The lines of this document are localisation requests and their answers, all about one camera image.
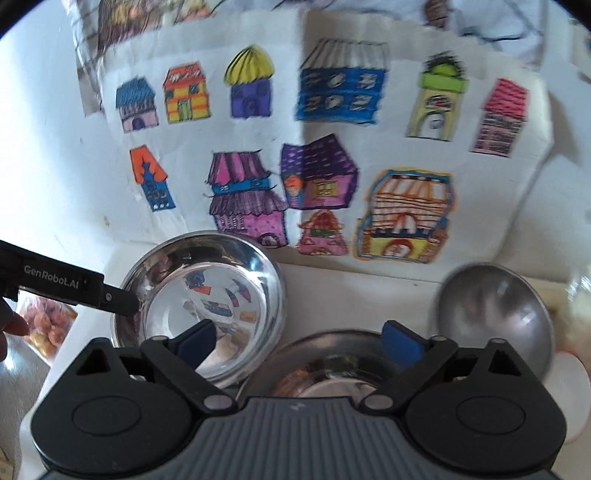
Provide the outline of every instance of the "metal bowl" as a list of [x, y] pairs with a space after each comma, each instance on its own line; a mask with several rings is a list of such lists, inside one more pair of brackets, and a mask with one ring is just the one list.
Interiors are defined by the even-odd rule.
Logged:
[[511, 270], [472, 264], [453, 272], [434, 304], [437, 331], [460, 346], [504, 338], [542, 379], [554, 355], [554, 329], [544, 303]]
[[382, 353], [377, 333], [335, 330], [302, 338], [273, 353], [243, 384], [249, 397], [352, 397], [360, 402], [401, 372]]
[[114, 344], [172, 338], [211, 319], [216, 349], [197, 372], [220, 388], [256, 369], [277, 345], [285, 323], [278, 265], [240, 236], [206, 231], [173, 238], [145, 254], [122, 288], [135, 292], [142, 306], [133, 317], [113, 316]]

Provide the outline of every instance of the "purple house drawing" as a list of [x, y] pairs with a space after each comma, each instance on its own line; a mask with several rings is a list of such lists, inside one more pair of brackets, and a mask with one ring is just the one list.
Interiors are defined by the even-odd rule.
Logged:
[[219, 232], [241, 233], [267, 248], [287, 245], [287, 204], [271, 190], [259, 152], [214, 153], [207, 183]]
[[293, 209], [348, 208], [358, 175], [335, 134], [302, 147], [284, 144], [281, 150], [281, 180]]

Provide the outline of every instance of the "house drawing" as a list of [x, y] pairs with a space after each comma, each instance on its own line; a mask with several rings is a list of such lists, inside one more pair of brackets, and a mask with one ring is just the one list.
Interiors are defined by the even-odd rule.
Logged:
[[448, 51], [430, 57], [419, 87], [407, 137], [450, 141], [460, 115], [462, 94], [468, 87], [462, 64]]
[[528, 91], [508, 79], [498, 79], [482, 106], [484, 116], [473, 152], [509, 157], [526, 122]]
[[169, 124], [211, 116], [205, 75], [198, 62], [170, 69], [163, 88]]
[[231, 86], [232, 118], [271, 116], [273, 63], [261, 48], [251, 45], [228, 65], [224, 81]]
[[117, 88], [115, 107], [119, 110], [124, 132], [158, 125], [155, 96], [144, 77], [136, 77]]
[[386, 43], [322, 38], [301, 66], [296, 118], [376, 123], [388, 65]]
[[432, 262], [447, 241], [453, 205], [450, 174], [383, 172], [371, 188], [367, 215], [358, 226], [356, 257]]
[[295, 249], [302, 255], [346, 255], [349, 252], [341, 234], [342, 225], [330, 210], [314, 212], [299, 227], [302, 234]]
[[358, 175], [335, 134], [302, 147], [284, 144], [281, 149], [281, 180], [290, 208], [348, 208]]
[[271, 190], [270, 176], [257, 151], [213, 155], [209, 214], [218, 231], [241, 233], [267, 248], [287, 245], [287, 204]]
[[142, 187], [153, 212], [176, 207], [168, 191], [168, 175], [156, 161], [146, 145], [129, 151], [135, 182]]

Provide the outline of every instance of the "blue house drawing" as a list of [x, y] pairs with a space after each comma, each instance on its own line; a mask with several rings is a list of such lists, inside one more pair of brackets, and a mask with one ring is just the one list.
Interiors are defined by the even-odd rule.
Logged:
[[296, 118], [375, 124], [388, 63], [386, 43], [321, 39], [301, 67]]

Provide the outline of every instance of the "hand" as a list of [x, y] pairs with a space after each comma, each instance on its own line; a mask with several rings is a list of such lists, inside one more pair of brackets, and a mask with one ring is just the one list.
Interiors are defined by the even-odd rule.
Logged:
[[0, 299], [0, 362], [2, 362], [8, 353], [6, 337], [2, 332], [12, 335], [24, 336], [29, 333], [29, 327], [25, 320], [12, 311], [3, 299]]

